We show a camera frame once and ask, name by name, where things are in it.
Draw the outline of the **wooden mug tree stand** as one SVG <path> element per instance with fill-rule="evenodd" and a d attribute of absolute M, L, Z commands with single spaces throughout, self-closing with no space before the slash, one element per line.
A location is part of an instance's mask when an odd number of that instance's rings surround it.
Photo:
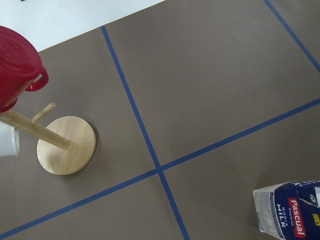
<path fill-rule="evenodd" d="M 38 139 L 37 158 L 41 166 L 55 175 L 70 175 L 81 170 L 92 158 L 96 135 L 92 126 L 77 116 L 64 116 L 47 127 L 37 123 L 56 104 L 51 102 L 33 118 L 8 110 L 0 121 Z"/>

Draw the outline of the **white mug on tree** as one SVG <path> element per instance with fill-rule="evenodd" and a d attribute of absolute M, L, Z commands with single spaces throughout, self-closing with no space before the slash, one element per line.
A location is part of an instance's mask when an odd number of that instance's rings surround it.
<path fill-rule="evenodd" d="M 0 123 L 0 156 L 18 156 L 20 153 L 19 131 L 13 126 Z"/>

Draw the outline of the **blue white milk carton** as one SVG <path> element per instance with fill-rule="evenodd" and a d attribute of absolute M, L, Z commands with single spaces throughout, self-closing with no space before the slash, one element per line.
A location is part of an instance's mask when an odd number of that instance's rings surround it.
<path fill-rule="evenodd" d="M 279 240 L 320 238 L 320 182 L 293 181 L 253 191 L 259 230 Z"/>

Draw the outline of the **red mug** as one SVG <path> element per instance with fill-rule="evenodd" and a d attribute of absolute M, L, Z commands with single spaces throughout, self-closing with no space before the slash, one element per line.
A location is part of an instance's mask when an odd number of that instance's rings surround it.
<path fill-rule="evenodd" d="M 0 112 L 10 110 L 24 92 L 42 89 L 47 70 L 33 45 L 14 30 L 0 27 Z"/>

